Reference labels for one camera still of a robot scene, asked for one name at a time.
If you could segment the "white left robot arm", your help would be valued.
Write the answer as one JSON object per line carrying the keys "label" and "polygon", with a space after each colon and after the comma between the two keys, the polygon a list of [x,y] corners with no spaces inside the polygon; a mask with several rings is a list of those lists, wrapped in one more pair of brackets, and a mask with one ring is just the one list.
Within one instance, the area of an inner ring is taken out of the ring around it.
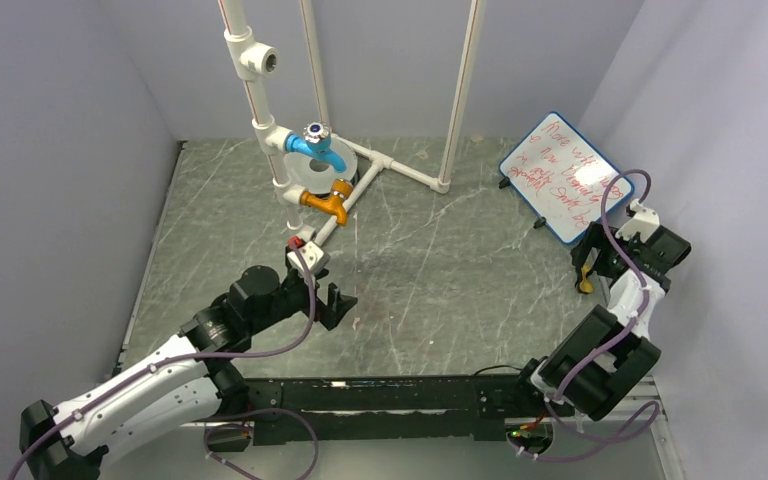
{"label": "white left robot arm", "polygon": [[108,467],[179,426],[210,417],[232,420],[247,406],[248,387],[233,365],[251,358],[253,337],[298,313],[336,328],[358,300],[293,267],[285,277],[270,267],[246,269],[228,290],[198,311],[165,343],[107,382],[71,400],[39,400],[20,416],[20,459],[9,477],[27,468],[35,479],[97,479]]}

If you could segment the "blue framed whiteboard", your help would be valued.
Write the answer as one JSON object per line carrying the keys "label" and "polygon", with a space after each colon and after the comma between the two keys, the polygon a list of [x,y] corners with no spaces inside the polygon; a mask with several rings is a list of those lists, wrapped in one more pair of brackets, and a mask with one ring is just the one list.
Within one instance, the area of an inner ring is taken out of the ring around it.
{"label": "blue framed whiteboard", "polygon": [[500,174],[565,245],[575,244],[600,219],[634,193],[619,170],[557,112],[550,112],[500,161]]}

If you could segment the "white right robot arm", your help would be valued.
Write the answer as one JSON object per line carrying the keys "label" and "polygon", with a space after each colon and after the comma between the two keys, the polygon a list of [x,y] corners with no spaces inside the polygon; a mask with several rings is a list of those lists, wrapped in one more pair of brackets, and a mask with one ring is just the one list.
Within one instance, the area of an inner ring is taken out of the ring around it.
{"label": "white right robot arm", "polygon": [[549,401],[567,403],[594,421],[604,418],[661,356],[649,323],[671,286],[669,271],[691,252],[690,243],[659,226],[648,238],[609,240],[593,222],[570,252],[576,289],[593,276],[609,280],[608,303],[597,305],[547,357],[532,359],[511,388],[517,411],[534,415]]}

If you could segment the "yellow black eraser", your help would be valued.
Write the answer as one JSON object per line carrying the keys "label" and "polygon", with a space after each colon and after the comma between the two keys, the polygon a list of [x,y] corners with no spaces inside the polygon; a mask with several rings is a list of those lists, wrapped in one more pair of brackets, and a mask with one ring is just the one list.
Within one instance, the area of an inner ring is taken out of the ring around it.
{"label": "yellow black eraser", "polygon": [[576,289],[579,293],[589,295],[594,291],[594,287],[589,280],[589,276],[592,273],[591,267],[583,265],[579,268],[577,273]]}

